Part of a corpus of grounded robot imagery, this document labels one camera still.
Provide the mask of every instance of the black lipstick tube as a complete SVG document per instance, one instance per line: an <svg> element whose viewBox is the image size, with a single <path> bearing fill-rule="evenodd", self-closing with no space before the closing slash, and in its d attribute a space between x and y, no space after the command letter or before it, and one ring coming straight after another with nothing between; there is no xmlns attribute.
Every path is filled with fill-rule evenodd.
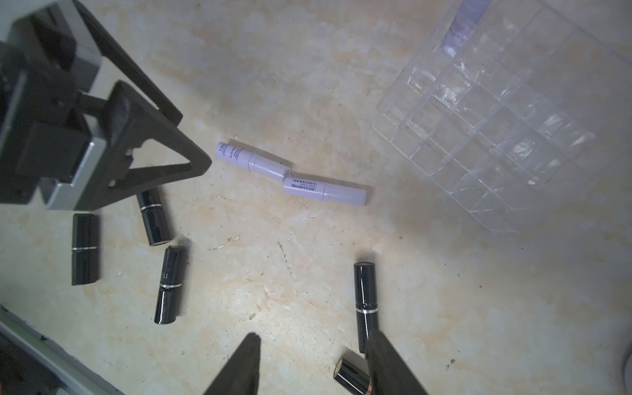
<svg viewBox="0 0 632 395"><path fill-rule="evenodd" d="M184 247L169 246L164 252L158 302L154 322L170 324L176 320L182 287L182 261Z"/></svg>
<svg viewBox="0 0 632 395"><path fill-rule="evenodd" d="M358 320L358 349L367 350L368 333L379 329L377 321L377 289L375 287L375 264L358 262L353 264L356 291L356 317Z"/></svg>
<svg viewBox="0 0 632 395"><path fill-rule="evenodd" d="M153 188L136 195L140 213L143 216L145 232L150 246L167 243L171 240L167 218L164 215L158 189Z"/></svg>
<svg viewBox="0 0 632 395"><path fill-rule="evenodd" d="M99 217L73 215L72 285L94 283L99 279Z"/></svg>
<svg viewBox="0 0 632 395"><path fill-rule="evenodd" d="M334 369L334 380L354 395L370 395L373 388L368 374L348 360L340 358Z"/></svg>

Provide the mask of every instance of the silver band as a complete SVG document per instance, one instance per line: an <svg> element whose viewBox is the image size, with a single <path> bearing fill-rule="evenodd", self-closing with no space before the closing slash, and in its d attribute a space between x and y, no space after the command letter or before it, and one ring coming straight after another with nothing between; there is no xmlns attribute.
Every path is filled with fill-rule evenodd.
<svg viewBox="0 0 632 395"><path fill-rule="evenodd" d="M371 314L371 313L377 313L377 307L374 308L373 310L362 310L361 308L357 308L356 307L356 311L358 313L364 313L364 314Z"/></svg>
<svg viewBox="0 0 632 395"><path fill-rule="evenodd" d="M162 204L160 203L148 204L146 206L141 207L140 210L149 209L150 207L162 207Z"/></svg>

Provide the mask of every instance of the lip balm cap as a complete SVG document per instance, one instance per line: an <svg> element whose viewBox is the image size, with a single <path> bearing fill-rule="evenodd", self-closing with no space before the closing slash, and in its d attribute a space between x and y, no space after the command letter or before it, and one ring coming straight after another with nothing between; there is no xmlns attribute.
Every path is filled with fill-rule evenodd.
<svg viewBox="0 0 632 395"><path fill-rule="evenodd" d="M323 200L326 202L338 202L364 206L367 199L367 191L335 184L325 184Z"/></svg>
<svg viewBox="0 0 632 395"><path fill-rule="evenodd" d="M269 159L261 157L257 154L252 154L248 168L255 173L259 173L262 176L275 179L283 182L285 177L289 174L289 167L283 166L280 163L272 162Z"/></svg>
<svg viewBox="0 0 632 395"><path fill-rule="evenodd" d="M244 169L254 171L262 176L283 182L289 174L289 167L270 161L262 156L248 152L234 145L219 143L215 148L215 155L228 162L232 162Z"/></svg>

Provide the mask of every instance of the clear acrylic organizer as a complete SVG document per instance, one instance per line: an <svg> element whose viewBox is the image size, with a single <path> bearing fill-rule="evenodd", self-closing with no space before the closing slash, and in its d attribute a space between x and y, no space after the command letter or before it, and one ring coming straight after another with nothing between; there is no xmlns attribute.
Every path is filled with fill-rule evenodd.
<svg viewBox="0 0 632 395"><path fill-rule="evenodd" d="M489 6L472 23L453 2L373 127L483 226L522 231L629 149L632 67L538 0L465 1Z"/></svg>

